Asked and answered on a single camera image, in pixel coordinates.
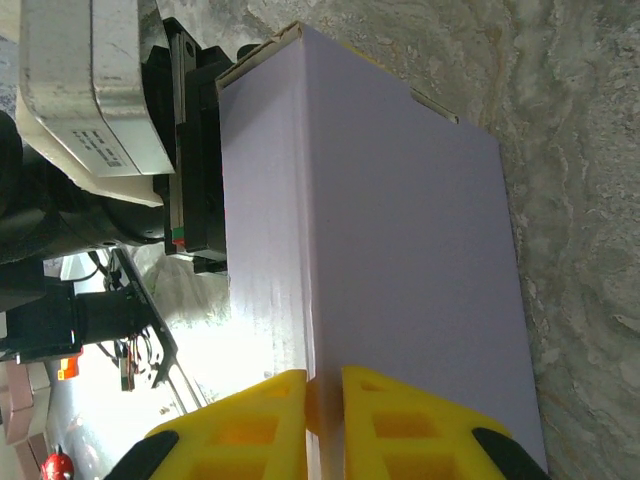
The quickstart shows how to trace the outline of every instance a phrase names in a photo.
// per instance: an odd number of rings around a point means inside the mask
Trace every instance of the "wire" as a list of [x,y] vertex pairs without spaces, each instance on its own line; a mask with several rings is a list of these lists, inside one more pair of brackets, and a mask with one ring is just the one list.
[[[146,366],[142,369],[140,369],[140,364],[142,363],[142,354],[140,353],[140,346],[138,345],[138,342],[141,338],[144,341],[145,349],[147,351]],[[138,369],[139,369],[138,373],[142,374],[147,371],[147,366],[151,368],[151,363],[153,362],[153,350],[151,346],[151,340],[149,339],[149,334],[148,332],[146,332],[146,329],[143,330],[142,333],[135,336],[135,346],[136,346],[136,353],[137,353],[136,360],[138,361]]]
[[109,261],[107,262],[107,267],[105,268],[106,274],[104,277],[104,289],[108,292],[118,291],[123,288],[122,285],[122,271],[120,270],[120,266],[116,261],[116,256],[114,254],[114,250],[109,252]]
[[96,274],[100,271],[99,268],[96,268],[93,272],[91,272],[89,275],[87,275],[86,277],[80,277],[80,278],[72,278],[70,280],[63,280],[64,283],[77,283],[77,282],[86,282],[87,280],[92,279],[93,277],[96,276]]
[[100,257],[98,256],[98,252],[87,252],[87,255],[89,255],[89,258],[95,264],[96,268],[100,272],[102,272],[102,274],[105,277],[108,277],[109,276],[109,270],[107,270],[107,268],[104,265],[102,265],[102,262],[100,261]]
[[111,360],[111,363],[113,363],[116,367],[120,366],[118,364],[118,359],[115,356],[111,355],[111,353],[109,353],[109,351],[104,347],[104,345],[102,345],[101,343],[98,343],[96,345],[98,345],[98,348],[100,349],[100,351],[104,353]]

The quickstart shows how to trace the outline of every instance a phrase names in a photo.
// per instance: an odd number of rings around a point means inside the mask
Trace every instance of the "label sticker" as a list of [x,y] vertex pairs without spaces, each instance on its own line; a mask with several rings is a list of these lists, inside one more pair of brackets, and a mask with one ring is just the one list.
[[72,130],[71,133],[86,151],[97,153],[109,168],[122,168],[127,165],[109,146],[99,130]]
[[0,313],[0,340],[7,337],[7,315]]

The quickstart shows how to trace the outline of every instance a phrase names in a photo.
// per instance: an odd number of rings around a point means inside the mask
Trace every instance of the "gray floor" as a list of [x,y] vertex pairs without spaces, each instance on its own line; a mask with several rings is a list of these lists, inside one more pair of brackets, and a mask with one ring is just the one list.
[[[57,368],[49,366],[52,378]],[[122,392],[118,369],[94,345],[85,348],[80,368],[79,377],[52,383],[47,433],[73,459],[75,480],[95,480],[178,413],[168,388]]]
[[[553,478],[638,478],[637,0],[162,0],[160,5],[164,16],[177,16],[204,45],[230,51],[302,19],[495,135],[502,143]],[[11,62],[12,52],[0,42],[3,59]],[[202,345],[198,342],[215,336],[212,325],[233,339],[224,329],[224,284],[190,279],[176,262],[161,260],[148,269],[147,280],[156,282],[161,298],[172,291],[171,278],[183,278],[182,293],[174,294],[179,308],[168,303],[161,308],[174,312],[179,341]],[[208,349],[205,356],[220,359],[224,351]],[[216,385],[236,378],[230,362],[214,365],[218,368],[193,372],[203,385],[210,384],[210,398],[225,393]],[[240,372],[242,381],[271,374],[250,362]]]

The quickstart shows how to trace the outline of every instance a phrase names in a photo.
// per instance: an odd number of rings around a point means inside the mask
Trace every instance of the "box flap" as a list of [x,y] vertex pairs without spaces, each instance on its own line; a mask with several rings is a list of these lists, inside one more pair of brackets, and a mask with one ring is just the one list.
[[280,30],[265,43],[255,48],[251,53],[243,57],[238,63],[218,78],[216,81],[218,92],[224,90],[238,78],[256,68],[290,43],[302,38],[303,29],[304,24],[302,22],[294,22],[288,27]]
[[450,120],[451,122],[453,122],[455,124],[460,123],[460,119],[458,118],[458,116],[455,113],[453,113],[451,110],[447,109],[446,107],[443,107],[442,105],[440,105],[435,100],[431,100],[424,93],[420,92],[419,90],[417,90],[414,87],[411,87],[411,98],[413,98],[420,105],[433,110],[434,112],[438,113],[439,115],[442,115],[447,120]]

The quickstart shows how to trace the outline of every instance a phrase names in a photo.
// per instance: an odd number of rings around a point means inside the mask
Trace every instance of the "cardboard box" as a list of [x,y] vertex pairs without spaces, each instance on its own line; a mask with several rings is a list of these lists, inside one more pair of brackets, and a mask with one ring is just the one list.
[[232,314],[316,378],[312,473],[320,451],[342,478],[351,364],[499,420],[546,468],[498,142],[302,24],[218,87]]

